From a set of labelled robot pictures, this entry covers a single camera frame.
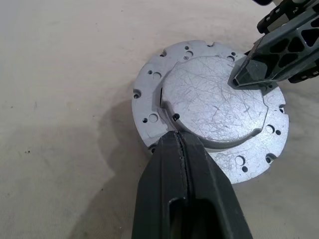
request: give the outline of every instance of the aluminum plate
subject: aluminum plate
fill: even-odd
[[[148,152],[169,130],[185,130],[199,136],[231,183],[266,171],[285,146],[289,118],[276,83],[232,86],[245,57],[204,41],[177,43],[153,56],[132,95],[134,121]]]

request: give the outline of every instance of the beige surface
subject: beige surface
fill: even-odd
[[[147,163],[132,81],[194,39],[246,51],[273,5],[250,0],[2,0],[0,238],[130,238]],[[264,175],[234,188],[255,239],[314,239],[319,83],[284,83],[291,126]]]

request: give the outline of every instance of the scratched metal surface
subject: scratched metal surface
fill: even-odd
[[[260,132],[268,111],[260,89],[228,85],[232,70],[232,60],[197,57],[176,64],[163,84],[162,101],[180,115],[177,122],[212,147],[234,146]]]
[[[142,68],[132,98],[135,124],[149,152],[167,131],[186,130],[202,139],[231,183],[265,172],[288,135],[278,85],[234,89],[228,80],[245,56],[219,43],[181,42],[164,53]]]

